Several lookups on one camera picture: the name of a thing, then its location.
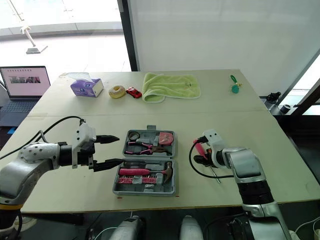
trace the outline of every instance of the laptop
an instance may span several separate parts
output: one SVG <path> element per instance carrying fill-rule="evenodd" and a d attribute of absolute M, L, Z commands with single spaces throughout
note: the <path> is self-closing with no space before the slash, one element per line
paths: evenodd
<path fill-rule="evenodd" d="M 0 109 L 0 127 L 17 127 L 50 87 L 45 66 L 4 66 L 0 73 L 9 101 Z"/>

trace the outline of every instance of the gray toolbox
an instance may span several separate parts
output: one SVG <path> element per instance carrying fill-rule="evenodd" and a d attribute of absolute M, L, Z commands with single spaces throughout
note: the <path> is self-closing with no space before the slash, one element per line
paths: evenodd
<path fill-rule="evenodd" d="M 119 195 L 172 196 L 176 192 L 176 136 L 173 131 L 129 130 L 125 139 L 125 161 L 117 169 L 112 191 Z"/>

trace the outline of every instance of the pink pliers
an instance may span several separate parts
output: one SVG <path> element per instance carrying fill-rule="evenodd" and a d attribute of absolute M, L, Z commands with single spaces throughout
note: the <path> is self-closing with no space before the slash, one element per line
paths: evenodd
<path fill-rule="evenodd" d="M 130 154 L 130 155 L 151 155 L 153 153 L 167 153 L 171 155 L 171 152 L 169 152 L 167 149 L 161 146 L 153 146 L 152 144 L 146 144 L 144 142 L 140 141 L 129 141 L 128 146 L 141 146 L 144 148 L 147 148 L 146 150 L 138 151 L 138 152 L 133 152 L 133 151 L 124 151 L 125 154 Z"/>
<path fill-rule="evenodd" d="M 140 141 L 129 141 L 128 146 L 141 146 L 141 147 L 145 147 L 146 150 L 142 150 L 139 152 L 133 152 L 133 151 L 125 151 L 125 154 L 130 154 L 130 155 L 151 155 L 153 153 L 152 149 L 153 149 L 153 145 L 152 144 L 146 144 L 144 142 L 140 142 Z"/>

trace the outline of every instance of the tissue box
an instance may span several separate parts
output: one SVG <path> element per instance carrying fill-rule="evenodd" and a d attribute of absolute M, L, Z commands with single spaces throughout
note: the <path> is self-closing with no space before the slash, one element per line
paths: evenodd
<path fill-rule="evenodd" d="M 89 82 L 83 79 L 74 81 L 71 84 L 71 89 L 77 96 L 93 97 L 96 98 L 104 89 L 101 78 L 91 78 L 93 82 Z"/>

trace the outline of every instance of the laptop keyboard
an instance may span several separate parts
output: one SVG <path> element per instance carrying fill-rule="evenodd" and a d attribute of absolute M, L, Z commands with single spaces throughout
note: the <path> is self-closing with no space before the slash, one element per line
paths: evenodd
<path fill-rule="evenodd" d="M 28 113 L 36 105 L 36 101 L 10 101 L 0 110 L 2 113 Z"/>

